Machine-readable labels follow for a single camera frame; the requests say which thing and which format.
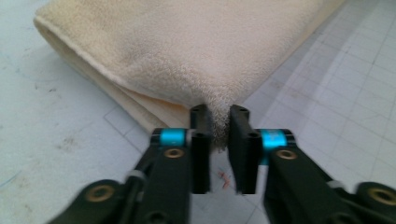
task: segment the towel fold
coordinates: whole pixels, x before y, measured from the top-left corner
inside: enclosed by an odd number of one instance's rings
[[[342,2],[53,0],[35,26],[149,131],[187,127],[187,108],[207,104],[222,143],[230,106]]]

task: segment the stain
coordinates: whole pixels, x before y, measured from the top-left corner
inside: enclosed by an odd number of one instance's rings
[[[27,181],[26,177],[22,177],[20,183],[18,184],[18,187],[20,189],[27,189],[29,188],[30,184]]]
[[[56,148],[66,151],[66,152],[71,152],[72,148],[77,145],[76,140],[74,137],[70,136],[65,138],[60,145],[57,145]]]
[[[35,160],[35,162],[32,164],[32,170],[34,169],[40,169],[42,167],[41,161],[40,160]]]
[[[26,205],[24,206],[24,208],[26,208],[27,211],[28,211],[29,213],[32,213],[32,212],[33,212],[32,208],[31,208],[28,204],[26,204]]]
[[[275,81],[271,82],[270,85],[275,87],[276,89],[282,88],[282,85],[280,83],[278,83],[278,82],[275,82]]]

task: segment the towel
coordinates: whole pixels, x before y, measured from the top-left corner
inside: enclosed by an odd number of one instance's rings
[[[342,2],[53,0],[36,12],[35,26],[148,131],[188,127],[188,108],[206,104],[224,145],[230,106]]]

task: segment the terry cloth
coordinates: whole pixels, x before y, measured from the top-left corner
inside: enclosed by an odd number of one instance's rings
[[[249,97],[344,0],[53,0],[35,26],[143,127],[207,104],[224,143]]]

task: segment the black plastic part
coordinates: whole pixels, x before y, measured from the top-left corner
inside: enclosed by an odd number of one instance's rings
[[[142,171],[145,175],[149,176],[159,153],[160,150],[157,147],[149,146],[140,161],[137,163],[135,169]]]
[[[297,141],[294,138],[294,134],[289,129],[280,129],[283,134],[286,136],[286,142],[288,143],[288,147],[297,147]]]
[[[233,168],[236,192],[254,194],[262,160],[262,135],[248,123],[249,111],[239,105],[230,110],[228,158]]]
[[[151,147],[160,147],[160,144],[161,144],[160,138],[161,138],[162,130],[163,129],[157,128],[157,129],[154,129],[154,131],[152,132],[151,137],[149,139],[149,145]]]
[[[100,202],[90,202],[87,195],[90,195],[92,190],[98,190],[92,195],[96,199],[100,199],[103,195],[110,192],[106,190],[113,189],[108,199]],[[64,210],[58,217],[53,219],[49,224],[107,224],[116,223],[117,211],[120,209],[121,185],[114,180],[100,180],[87,186],[81,191],[77,198]]]
[[[395,189],[375,182],[364,182],[358,185],[356,197],[361,205],[396,221]]]
[[[292,159],[281,158],[281,150],[291,152]],[[270,153],[264,206],[271,223],[362,223],[313,163],[299,148],[280,147]]]
[[[190,110],[192,193],[205,194],[210,191],[209,154],[212,148],[212,115],[206,105]]]
[[[145,179],[137,176],[129,176],[122,188],[122,206],[117,224],[129,224],[134,219],[134,214],[139,205],[139,195],[145,187]]]
[[[178,156],[168,153],[168,150],[173,150]],[[189,223],[190,192],[189,151],[184,147],[164,147],[152,167],[133,223]]]
[[[390,217],[383,216],[376,211],[356,203],[354,200],[346,200],[344,197],[343,202],[361,219],[364,224],[396,224],[395,220]]]

